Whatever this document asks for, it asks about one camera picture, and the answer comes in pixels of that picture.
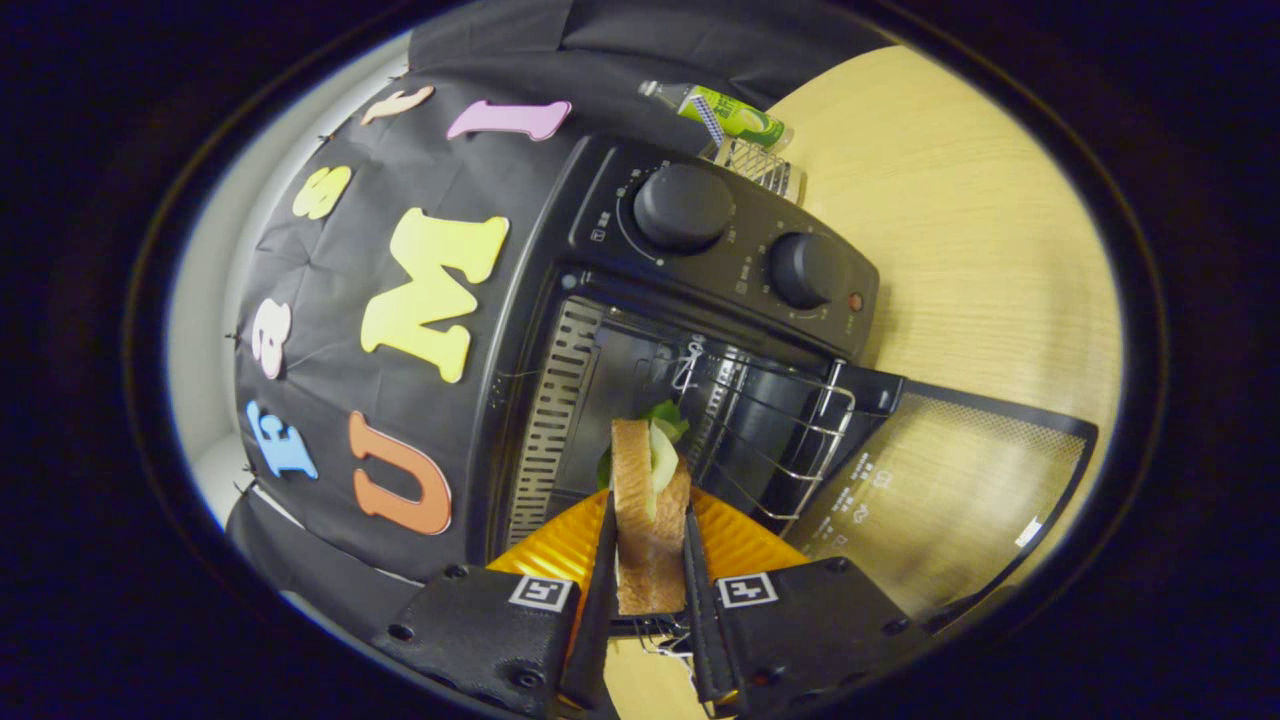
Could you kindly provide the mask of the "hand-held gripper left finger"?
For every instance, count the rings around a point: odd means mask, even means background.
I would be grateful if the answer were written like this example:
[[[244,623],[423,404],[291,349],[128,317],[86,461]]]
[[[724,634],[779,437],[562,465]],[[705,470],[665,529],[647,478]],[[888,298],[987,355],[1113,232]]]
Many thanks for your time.
[[[486,566],[438,573],[372,646],[489,714],[598,719],[608,705],[616,537],[612,495],[596,492]]]

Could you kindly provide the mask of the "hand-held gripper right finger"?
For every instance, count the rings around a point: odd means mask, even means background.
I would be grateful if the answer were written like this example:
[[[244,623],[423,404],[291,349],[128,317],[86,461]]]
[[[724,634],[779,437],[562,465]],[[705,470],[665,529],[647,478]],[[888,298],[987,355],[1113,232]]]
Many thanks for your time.
[[[712,717],[801,717],[929,638],[850,559],[806,559],[705,491],[685,537],[692,682]]]

